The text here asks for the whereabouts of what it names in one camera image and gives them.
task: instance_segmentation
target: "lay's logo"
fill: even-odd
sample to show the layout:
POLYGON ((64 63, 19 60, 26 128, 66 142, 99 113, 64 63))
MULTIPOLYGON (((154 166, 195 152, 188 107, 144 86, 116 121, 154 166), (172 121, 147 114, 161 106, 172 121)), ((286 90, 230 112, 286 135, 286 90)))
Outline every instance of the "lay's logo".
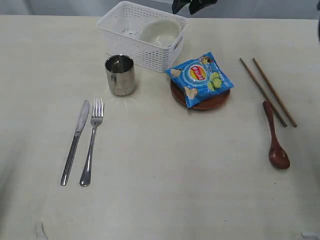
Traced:
POLYGON ((194 65, 190 68, 190 76, 195 80, 205 80, 206 72, 201 66, 194 65))

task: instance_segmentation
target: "spoon handle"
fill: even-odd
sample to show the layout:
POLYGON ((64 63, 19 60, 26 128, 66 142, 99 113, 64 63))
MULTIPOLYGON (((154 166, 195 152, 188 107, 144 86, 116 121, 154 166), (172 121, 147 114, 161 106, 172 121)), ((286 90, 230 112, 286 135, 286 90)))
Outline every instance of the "spoon handle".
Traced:
POLYGON ((274 114, 272 112, 272 107, 271 107, 270 102, 264 101, 263 102, 263 108, 264 108, 264 111, 265 111, 265 115, 268 118, 270 131, 271 131, 272 142, 277 141, 276 129, 275 129, 275 123, 274 123, 274 114))

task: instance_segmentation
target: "knife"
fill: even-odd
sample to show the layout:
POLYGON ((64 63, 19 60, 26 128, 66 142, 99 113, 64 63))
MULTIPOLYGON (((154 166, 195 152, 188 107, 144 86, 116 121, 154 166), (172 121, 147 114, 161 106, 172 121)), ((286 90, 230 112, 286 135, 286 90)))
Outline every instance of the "knife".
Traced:
POLYGON ((70 151, 69 151, 69 155, 68 155, 68 157, 66 159, 66 163, 65 163, 65 166, 64 166, 63 174, 62 174, 62 177, 61 177, 61 183, 60 183, 61 186, 67 185, 69 174, 70 174, 70 171, 71 171, 71 166, 72 166, 72 163, 73 163, 74 158, 75 158, 75 153, 76 153, 78 141, 79 141, 82 129, 84 129, 84 126, 86 124, 86 121, 87 121, 87 118, 88 118, 88 114, 89 114, 89 101, 85 100, 84 103, 83 103, 81 112, 80 112, 78 124, 77 124, 75 132, 74 132, 74 136, 73 136, 71 148, 70 148, 70 151))

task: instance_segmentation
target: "fork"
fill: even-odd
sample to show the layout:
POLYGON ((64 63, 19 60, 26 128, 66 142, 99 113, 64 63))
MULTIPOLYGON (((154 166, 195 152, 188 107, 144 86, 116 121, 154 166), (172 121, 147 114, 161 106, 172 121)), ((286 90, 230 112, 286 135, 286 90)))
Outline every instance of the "fork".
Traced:
POLYGON ((92 125, 92 134, 90 139, 90 145, 88 150, 88 155, 86 156, 85 165, 82 171, 80 178, 80 185, 86 187, 90 185, 91 182, 91 166, 92 166, 92 153, 94 151, 95 137, 97 127, 102 123, 104 118, 104 104, 101 98, 93 99, 92 107, 92 116, 91 116, 91 125, 92 125))

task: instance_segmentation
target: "table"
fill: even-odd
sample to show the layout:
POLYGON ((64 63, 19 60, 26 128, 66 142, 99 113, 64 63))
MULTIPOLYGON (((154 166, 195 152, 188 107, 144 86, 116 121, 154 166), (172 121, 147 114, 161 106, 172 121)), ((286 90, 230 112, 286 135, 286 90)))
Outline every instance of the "table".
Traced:
POLYGON ((320 54, 316 20, 189 19, 176 63, 212 51, 235 88, 213 111, 187 110, 169 78, 136 67, 139 86, 111 95, 98 17, 0 16, 0 238, 296 240, 320 232, 320 54), (279 142, 291 167, 268 161, 264 84, 255 57, 298 127, 279 142), (87 122, 60 186, 85 99, 105 99, 89 187, 79 185, 87 122))

